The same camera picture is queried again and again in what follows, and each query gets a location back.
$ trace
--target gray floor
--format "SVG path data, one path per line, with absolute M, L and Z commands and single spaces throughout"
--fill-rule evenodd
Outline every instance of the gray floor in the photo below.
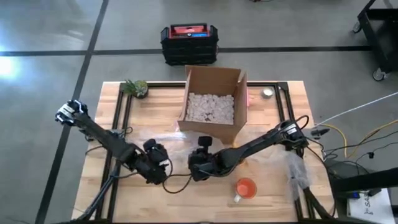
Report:
M 7 1 L 0 7 L 0 51 L 86 50 L 102 1 Z M 366 45 L 350 31 L 366 1 L 110 0 L 95 49 L 158 49 L 159 32 L 172 23 L 207 22 L 219 29 L 220 47 L 307 47 Z M 383 7 L 379 1 L 376 7 Z M 84 56 L 0 57 L 0 223 L 33 223 L 62 127 L 56 110 L 72 93 Z M 371 52 L 284 52 L 219 54 L 213 66 L 242 68 L 250 80 L 303 80 L 316 122 L 394 93 L 398 77 L 371 78 Z M 104 81 L 126 78 L 184 80 L 183 67 L 161 55 L 93 56 L 80 99 L 90 114 Z M 330 121 L 354 144 L 377 126 L 398 118 L 398 96 Z M 379 135 L 397 130 L 393 126 Z M 396 137 L 360 148 L 358 156 Z M 342 145 L 336 133 L 326 148 Z M 87 143 L 73 129 L 63 158 L 47 223 L 70 218 Z M 372 170 L 395 167 L 397 145 L 360 164 Z M 338 160 L 343 160 L 341 152 Z M 392 191 L 393 201 L 398 195 Z

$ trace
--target wooden tabletop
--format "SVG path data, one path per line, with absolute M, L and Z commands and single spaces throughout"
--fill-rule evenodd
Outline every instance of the wooden tabletop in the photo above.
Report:
M 289 81 L 290 97 L 295 117 L 309 115 L 307 128 L 313 126 L 313 119 L 304 83 Z M 234 145 L 240 146 L 277 125 L 279 114 L 275 97 L 264 100 L 259 92 L 261 87 L 249 87 L 248 121 L 238 134 Z M 113 121 L 119 83 L 104 82 L 98 103 L 95 121 L 105 129 L 110 129 Z M 177 118 L 181 113 L 183 88 L 151 88 L 146 99 L 133 99 L 129 125 L 133 133 L 127 141 L 137 145 L 159 134 L 174 133 Z M 126 100 L 122 104 L 119 127 L 123 120 Z M 174 174 L 187 174 L 187 157 L 196 139 L 184 141 L 164 139 L 160 141 L 174 161 Z M 320 155 L 316 144 L 310 147 Z M 223 178 L 211 177 L 206 181 L 191 181 L 179 194 L 168 194 L 161 185 L 146 184 L 135 175 L 119 181 L 115 206 L 114 222 L 295 222 L 297 221 L 291 188 L 287 178 L 287 160 L 284 147 L 272 146 L 247 158 L 235 171 Z M 100 189 L 105 150 L 90 152 L 85 160 L 80 186 L 73 211 L 73 218 L 92 202 Z M 304 161 L 310 179 L 311 190 L 327 211 L 333 210 L 333 197 L 322 163 L 310 151 L 305 151 Z M 121 175 L 129 171 L 122 168 Z M 257 184 L 257 194 L 253 199 L 233 202 L 234 183 L 242 177 L 250 177 Z M 166 186 L 178 190 L 187 177 L 172 177 Z M 305 201 L 301 199 L 304 213 Z

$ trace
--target open cardboard box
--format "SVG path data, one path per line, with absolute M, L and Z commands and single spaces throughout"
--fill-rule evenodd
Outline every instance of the open cardboard box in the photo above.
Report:
M 185 66 L 187 84 L 185 85 L 184 104 L 178 125 L 181 131 L 198 131 L 220 139 L 224 144 L 232 144 L 236 135 L 247 121 L 247 75 L 240 77 L 241 70 L 236 68 L 218 68 L 204 66 Z M 234 96 L 234 124 L 214 124 L 197 121 L 185 121 L 188 107 L 188 95 L 212 94 Z

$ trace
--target orange cup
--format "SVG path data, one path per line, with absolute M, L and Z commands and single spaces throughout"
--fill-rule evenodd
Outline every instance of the orange cup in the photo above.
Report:
M 235 203 L 238 203 L 242 198 L 253 198 L 257 193 L 256 183 L 250 178 L 239 179 L 235 185 Z

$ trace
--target potted plant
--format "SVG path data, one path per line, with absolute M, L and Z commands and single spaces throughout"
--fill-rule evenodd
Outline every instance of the potted plant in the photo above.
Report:
M 129 95 L 133 95 L 138 99 L 143 99 L 148 95 L 148 84 L 144 80 L 137 80 L 132 82 L 131 80 L 126 80 L 123 92 Z

